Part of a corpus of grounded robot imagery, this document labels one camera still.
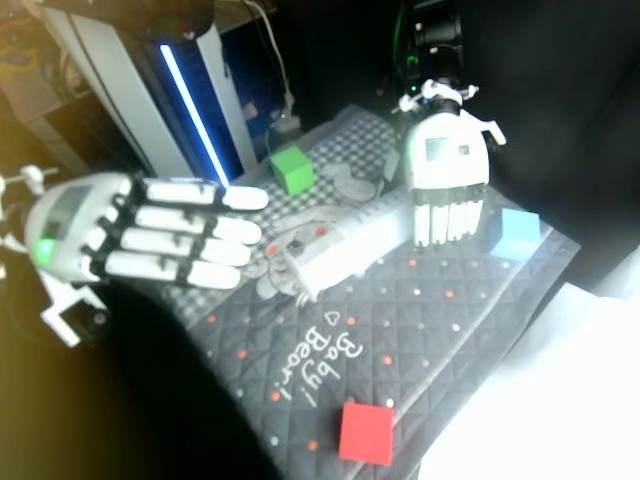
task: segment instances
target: blue cube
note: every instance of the blue cube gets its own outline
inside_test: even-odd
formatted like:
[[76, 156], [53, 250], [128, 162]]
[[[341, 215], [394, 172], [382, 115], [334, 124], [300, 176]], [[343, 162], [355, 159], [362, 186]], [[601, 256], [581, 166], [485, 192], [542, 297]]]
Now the blue cube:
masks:
[[498, 241], [491, 255], [515, 261], [527, 261], [542, 243], [540, 216], [537, 213], [503, 208]]

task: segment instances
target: green led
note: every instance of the green led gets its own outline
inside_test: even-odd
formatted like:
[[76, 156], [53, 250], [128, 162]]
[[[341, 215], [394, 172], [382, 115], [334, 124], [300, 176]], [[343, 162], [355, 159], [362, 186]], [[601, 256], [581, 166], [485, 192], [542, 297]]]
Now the green led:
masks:
[[51, 263], [56, 241], [53, 238], [43, 238], [36, 245], [36, 263], [41, 267], [46, 267]]

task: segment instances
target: robotic hand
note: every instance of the robotic hand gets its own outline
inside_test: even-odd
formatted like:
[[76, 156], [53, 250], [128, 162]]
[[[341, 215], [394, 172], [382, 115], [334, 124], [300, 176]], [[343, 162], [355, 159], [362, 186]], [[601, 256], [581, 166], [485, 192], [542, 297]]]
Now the robotic hand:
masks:
[[427, 117], [407, 134], [405, 174], [414, 204], [417, 247], [444, 244], [474, 235], [489, 183], [489, 155], [482, 132], [498, 145], [507, 140], [496, 122], [483, 122], [463, 110], [464, 100], [478, 91], [463, 91], [427, 80], [421, 93], [405, 95], [399, 108], [429, 109]]
[[101, 173], [48, 190], [29, 213], [25, 239], [40, 270], [69, 283], [108, 277], [231, 289], [262, 231], [219, 215], [260, 210], [266, 192], [197, 179]]

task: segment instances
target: cube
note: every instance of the cube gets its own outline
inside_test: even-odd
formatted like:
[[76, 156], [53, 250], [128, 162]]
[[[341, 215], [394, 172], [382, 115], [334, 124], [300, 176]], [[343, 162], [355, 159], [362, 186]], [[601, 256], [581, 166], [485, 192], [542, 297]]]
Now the cube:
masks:
[[342, 411], [339, 457], [353, 462], [391, 465], [393, 410], [347, 402]]
[[278, 184], [290, 196], [313, 187], [316, 181], [311, 160], [298, 147], [289, 147], [271, 157]]
[[491, 255], [519, 262], [529, 260], [542, 243], [540, 216], [503, 208], [500, 222]]

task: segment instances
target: blue led light strip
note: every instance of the blue led light strip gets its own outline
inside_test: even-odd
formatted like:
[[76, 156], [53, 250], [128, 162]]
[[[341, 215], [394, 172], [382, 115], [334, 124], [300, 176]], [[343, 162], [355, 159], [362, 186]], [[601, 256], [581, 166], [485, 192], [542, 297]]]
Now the blue led light strip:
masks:
[[200, 135], [200, 139], [202, 140], [202, 144], [204, 145], [209, 158], [211, 159], [211, 163], [213, 164], [213, 168], [216, 169], [218, 173], [218, 177], [220, 178], [220, 183], [222, 186], [228, 187], [229, 180], [227, 179], [227, 174], [224, 172], [222, 168], [222, 164], [220, 163], [220, 159], [216, 154], [215, 149], [213, 148], [213, 144], [211, 143], [211, 139], [209, 138], [209, 134], [207, 133], [207, 129], [204, 128], [204, 123], [202, 123], [202, 118], [198, 113], [198, 109], [196, 108], [195, 103], [193, 103], [193, 98], [191, 97], [191, 93], [189, 93], [189, 88], [187, 88], [187, 84], [184, 82], [184, 78], [182, 77], [182, 72], [180, 72], [180, 68], [176, 63], [176, 59], [173, 56], [173, 52], [171, 51], [171, 47], [169, 45], [161, 45], [160, 52], [164, 57], [164, 61], [169, 67], [169, 71], [171, 72], [171, 76], [173, 77], [173, 81], [176, 83], [178, 87], [178, 91], [180, 92], [180, 96], [182, 97], [182, 101], [184, 105], [187, 107], [189, 111], [189, 116], [193, 121], [193, 124], [198, 131], [198, 135]]

